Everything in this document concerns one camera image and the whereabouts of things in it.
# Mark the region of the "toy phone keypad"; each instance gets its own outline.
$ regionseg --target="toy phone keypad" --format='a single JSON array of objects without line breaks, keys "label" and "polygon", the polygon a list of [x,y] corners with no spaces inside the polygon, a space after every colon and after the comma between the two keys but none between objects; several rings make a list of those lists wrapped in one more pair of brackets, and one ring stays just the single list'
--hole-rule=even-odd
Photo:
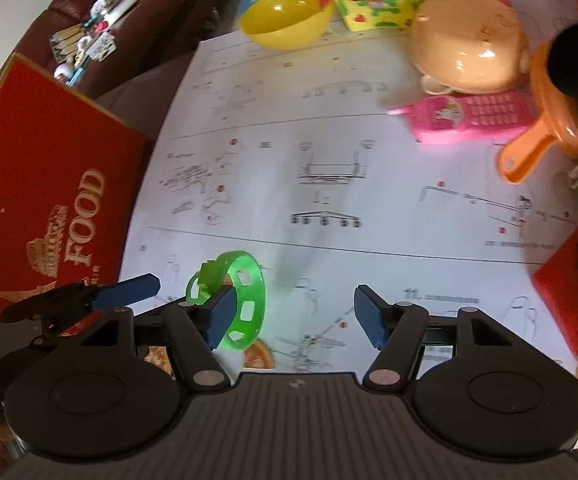
[{"label": "toy phone keypad", "polygon": [[469,123],[473,126],[501,126],[519,121],[514,95],[481,95],[466,98],[469,105]]}]

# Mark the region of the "pan handle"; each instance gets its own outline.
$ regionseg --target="pan handle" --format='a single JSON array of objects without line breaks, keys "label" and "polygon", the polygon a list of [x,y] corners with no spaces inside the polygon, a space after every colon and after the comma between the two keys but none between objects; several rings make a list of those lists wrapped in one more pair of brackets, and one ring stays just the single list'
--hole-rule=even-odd
[{"label": "pan handle", "polygon": [[520,184],[556,142],[546,114],[533,123],[525,133],[509,142],[498,153],[498,173],[509,184]]}]

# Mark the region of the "orange pot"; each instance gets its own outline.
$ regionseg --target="orange pot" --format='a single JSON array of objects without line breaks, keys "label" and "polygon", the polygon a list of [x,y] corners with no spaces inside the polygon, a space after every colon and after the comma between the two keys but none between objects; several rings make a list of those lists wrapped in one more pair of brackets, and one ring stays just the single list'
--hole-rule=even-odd
[{"label": "orange pot", "polygon": [[551,83],[547,75],[549,47],[550,43],[544,43],[531,57],[531,93],[538,119],[498,153],[498,173],[510,184],[527,178],[553,144],[566,156],[578,158],[578,104]]}]

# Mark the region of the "metal screw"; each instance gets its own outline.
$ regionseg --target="metal screw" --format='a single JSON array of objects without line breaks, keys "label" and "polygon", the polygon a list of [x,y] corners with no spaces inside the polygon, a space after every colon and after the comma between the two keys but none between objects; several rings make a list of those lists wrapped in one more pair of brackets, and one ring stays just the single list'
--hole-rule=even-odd
[{"label": "metal screw", "polygon": [[200,386],[218,386],[224,381],[224,374],[218,370],[201,370],[194,374],[194,383]]},{"label": "metal screw", "polygon": [[387,368],[381,368],[371,372],[369,380],[373,384],[379,384],[380,386],[391,386],[400,381],[400,374],[393,370],[387,370]]},{"label": "metal screw", "polygon": [[289,386],[295,388],[296,390],[304,388],[306,385],[307,383],[304,382],[302,379],[292,379],[291,381],[289,381]]}]

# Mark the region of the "pink toy phone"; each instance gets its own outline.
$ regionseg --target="pink toy phone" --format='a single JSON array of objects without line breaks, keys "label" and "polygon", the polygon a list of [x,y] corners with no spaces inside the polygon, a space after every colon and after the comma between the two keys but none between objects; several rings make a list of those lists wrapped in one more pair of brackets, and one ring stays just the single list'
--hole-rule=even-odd
[{"label": "pink toy phone", "polygon": [[530,97],[520,92],[453,97],[430,96],[389,110],[410,116],[418,142],[449,144],[459,140],[511,138],[534,122]]}]

